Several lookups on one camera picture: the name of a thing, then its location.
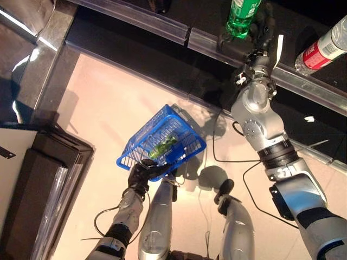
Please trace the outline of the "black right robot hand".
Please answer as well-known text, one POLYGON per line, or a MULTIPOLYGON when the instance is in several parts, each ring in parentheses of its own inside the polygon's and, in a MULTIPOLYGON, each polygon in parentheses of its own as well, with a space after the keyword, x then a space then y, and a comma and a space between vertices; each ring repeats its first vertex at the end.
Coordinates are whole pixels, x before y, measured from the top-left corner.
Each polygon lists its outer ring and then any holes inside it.
POLYGON ((251 20, 246 41, 256 50, 269 52, 274 37, 275 18, 273 6, 269 1, 260 4, 255 16, 251 20))

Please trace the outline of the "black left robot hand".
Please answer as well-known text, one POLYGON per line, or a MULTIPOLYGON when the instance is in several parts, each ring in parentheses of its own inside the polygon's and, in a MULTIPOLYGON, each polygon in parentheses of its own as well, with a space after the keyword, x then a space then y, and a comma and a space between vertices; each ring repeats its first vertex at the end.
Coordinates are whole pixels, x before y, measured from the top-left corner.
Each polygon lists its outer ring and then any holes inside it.
POLYGON ((132 167, 127 181, 128 188, 134 189, 138 195, 144 196, 149 190, 148 181, 165 174, 171 167, 171 164, 159 166, 156 161, 143 159, 132 167))

